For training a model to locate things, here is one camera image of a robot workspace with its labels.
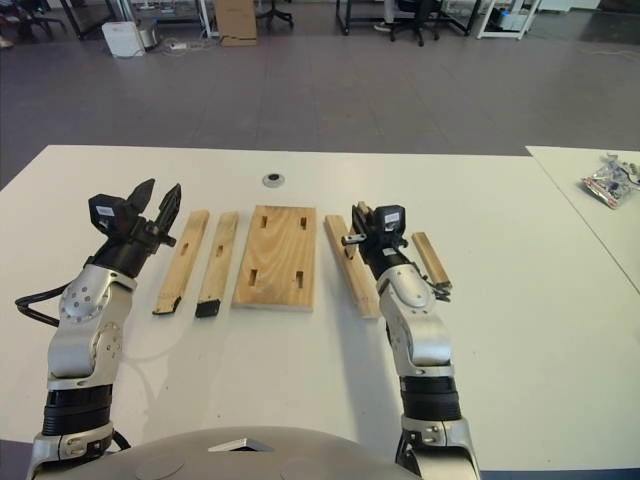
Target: black cable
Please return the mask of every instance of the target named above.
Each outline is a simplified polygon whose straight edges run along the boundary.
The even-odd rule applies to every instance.
[[[29,308],[29,305],[31,305],[32,303],[43,302],[45,300],[49,300],[50,298],[61,295],[68,285],[69,284],[66,283],[58,288],[54,288],[53,290],[49,290],[47,292],[36,293],[19,298],[16,300],[16,307],[18,307],[18,311],[20,313],[26,315],[27,317],[33,318],[34,320],[42,323],[46,323],[47,325],[51,325],[52,327],[57,327],[60,324],[60,320],[50,317],[49,315],[45,315],[44,313],[38,312],[37,310],[33,310]]]
[[[127,450],[131,448],[131,444],[127,442],[127,439],[124,438],[124,435],[122,435],[117,430],[113,431],[113,441],[116,442],[116,445],[118,445],[118,447],[120,447],[120,450]]]

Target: wooden board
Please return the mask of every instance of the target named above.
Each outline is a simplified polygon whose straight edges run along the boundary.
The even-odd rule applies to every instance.
[[[178,303],[182,300],[182,295],[187,288],[208,221],[208,210],[197,210],[189,214],[182,237],[175,246],[171,266],[160,289],[156,308],[153,310],[154,314],[173,313],[178,308]]]
[[[340,215],[327,215],[324,218],[324,224],[331,248],[342,267],[360,316],[362,318],[380,317],[378,292],[373,285],[369,269],[365,266],[357,249],[353,252],[353,257],[348,258],[345,247],[340,241],[343,236],[348,235],[344,219]]]
[[[233,305],[311,311],[315,245],[315,208],[257,206]]]
[[[196,317],[213,317],[218,314],[224,289],[227,285],[233,241],[238,227],[238,212],[227,212],[220,216],[218,228],[211,245],[207,271],[202,280],[198,297]]]
[[[422,258],[424,266],[427,267],[427,274],[431,283],[438,288],[451,290],[453,285],[427,236],[423,232],[418,232],[411,235],[411,239],[418,250],[418,254],[420,254],[420,258]]]

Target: person's leg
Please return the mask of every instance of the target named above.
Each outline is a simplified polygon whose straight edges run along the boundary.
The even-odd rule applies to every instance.
[[[379,32],[390,32],[396,16],[396,0],[384,0],[384,22],[373,26]]]
[[[5,18],[0,16],[0,25],[6,22]],[[0,30],[0,48],[11,48],[13,47],[13,42],[11,40],[7,40],[2,36],[2,30]]]
[[[393,23],[396,17],[396,0],[384,0],[384,21]]]

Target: white table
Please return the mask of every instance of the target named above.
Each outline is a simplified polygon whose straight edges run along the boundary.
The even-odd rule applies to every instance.
[[[279,189],[261,183],[273,171]],[[48,147],[0,192],[0,437],[40,430],[53,334],[13,299],[73,278],[101,244],[89,197],[149,177],[151,216],[182,184],[174,235],[190,210],[212,218],[175,315],[151,315],[172,250],[138,278],[112,409],[132,443],[295,425],[391,457],[400,397],[384,326],[357,317],[321,226],[312,314],[229,308],[256,204],[315,206],[320,221],[365,200],[407,207],[409,231],[429,234],[452,278],[453,303],[438,308],[482,469],[640,465],[640,296],[530,157]],[[241,212],[230,286],[220,315],[196,320],[212,225],[228,210]]]
[[[527,148],[640,294],[640,192],[611,210],[596,196],[585,193],[580,181],[605,164],[607,150]],[[608,152],[618,153],[620,161],[640,164],[640,152]]]

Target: small round object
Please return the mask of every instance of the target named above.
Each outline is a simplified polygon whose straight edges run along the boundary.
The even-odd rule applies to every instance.
[[[277,188],[284,183],[284,175],[279,173],[269,173],[262,177],[262,183],[265,187]]]
[[[147,460],[136,470],[138,480],[161,480],[168,478],[184,466],[184,460],[178,457],[164,456]]]

